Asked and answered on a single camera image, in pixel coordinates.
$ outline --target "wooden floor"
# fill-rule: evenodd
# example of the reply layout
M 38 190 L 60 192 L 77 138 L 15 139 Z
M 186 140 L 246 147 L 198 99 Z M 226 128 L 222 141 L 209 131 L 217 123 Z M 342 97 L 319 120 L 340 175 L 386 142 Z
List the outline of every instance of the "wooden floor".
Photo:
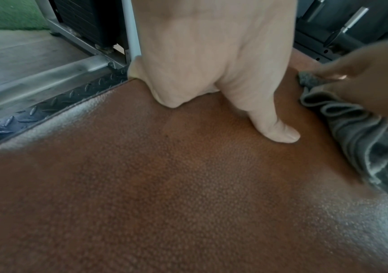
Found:
M 48 31 L 0 30 L 0 84 L 87 57 Z

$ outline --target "gray cloth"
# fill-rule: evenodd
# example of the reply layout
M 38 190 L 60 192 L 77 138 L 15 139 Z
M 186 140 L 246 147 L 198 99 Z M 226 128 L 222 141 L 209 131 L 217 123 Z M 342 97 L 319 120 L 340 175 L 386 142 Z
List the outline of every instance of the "gray cloth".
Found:
M 388 194 L 388 118 L 358 104 L 342 101 L 328 92 L 310 90 L 330 81 L 299 73 L 304 92 L 300 102 L 324 117 L 334 139 L 363 180 Z

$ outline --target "skin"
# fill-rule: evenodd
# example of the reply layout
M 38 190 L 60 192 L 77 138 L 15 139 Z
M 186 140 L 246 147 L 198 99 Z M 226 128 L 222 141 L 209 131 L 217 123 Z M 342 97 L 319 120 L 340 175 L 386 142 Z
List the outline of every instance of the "skin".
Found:
M 133 0 L 142 56 L 129 78 L 175 108 L 220 90 L 257 130 L 292 143 L 298 132 L 276 115 L 273 93 L 286 71 L 296 0 Z
M 388 116 L 388 43 L 353 51 L 312 73 L 330 79 L 345 77 L 345 80 L 318 86 L 312 92 L 329 91 L 371 112 Z

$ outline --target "person's right hand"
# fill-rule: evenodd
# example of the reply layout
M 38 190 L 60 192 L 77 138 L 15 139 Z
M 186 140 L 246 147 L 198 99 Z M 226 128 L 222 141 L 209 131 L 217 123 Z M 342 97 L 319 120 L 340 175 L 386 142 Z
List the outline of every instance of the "person's right hand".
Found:
M 315 87 L 311 92 L 329 91 L 368 111 L 388 116 L 388 43 L 358 49 L 311 72 L 327 79 L 347 76 L 344 80 Z

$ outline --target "brown leather upholstery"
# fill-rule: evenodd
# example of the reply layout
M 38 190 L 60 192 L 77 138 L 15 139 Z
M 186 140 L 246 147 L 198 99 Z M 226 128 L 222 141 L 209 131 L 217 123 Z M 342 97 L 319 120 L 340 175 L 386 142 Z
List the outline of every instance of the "brown leather upholstery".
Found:
M 179 109 L 130 81 L 0 144 L 0 272 L 388 272 L 388 196 L 327 127 L 272 143 L 221 94 Z

